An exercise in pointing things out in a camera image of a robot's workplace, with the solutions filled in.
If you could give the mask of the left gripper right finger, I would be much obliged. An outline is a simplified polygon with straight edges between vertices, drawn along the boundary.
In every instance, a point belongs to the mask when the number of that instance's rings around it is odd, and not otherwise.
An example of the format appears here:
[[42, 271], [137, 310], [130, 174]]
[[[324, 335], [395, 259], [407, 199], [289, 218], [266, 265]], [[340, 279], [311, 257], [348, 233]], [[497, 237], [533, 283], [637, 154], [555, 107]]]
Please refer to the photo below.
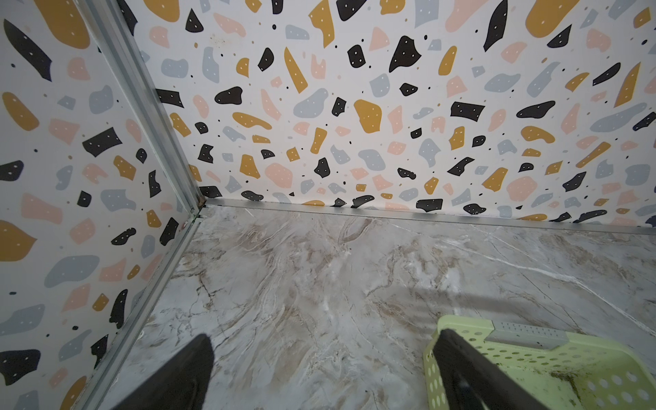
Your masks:
[[450, 409], [546, 408], [451, 329], [440, 331], [433, 355]]

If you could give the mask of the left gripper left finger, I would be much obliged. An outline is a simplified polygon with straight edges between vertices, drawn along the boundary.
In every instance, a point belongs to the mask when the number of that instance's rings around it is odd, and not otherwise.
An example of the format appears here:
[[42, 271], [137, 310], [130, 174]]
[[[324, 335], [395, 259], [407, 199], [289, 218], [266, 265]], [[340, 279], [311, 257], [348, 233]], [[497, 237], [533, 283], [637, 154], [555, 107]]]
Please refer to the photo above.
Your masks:
[[197, 335], [114, 409], [202, 409], [214, 361], [210, 337]]

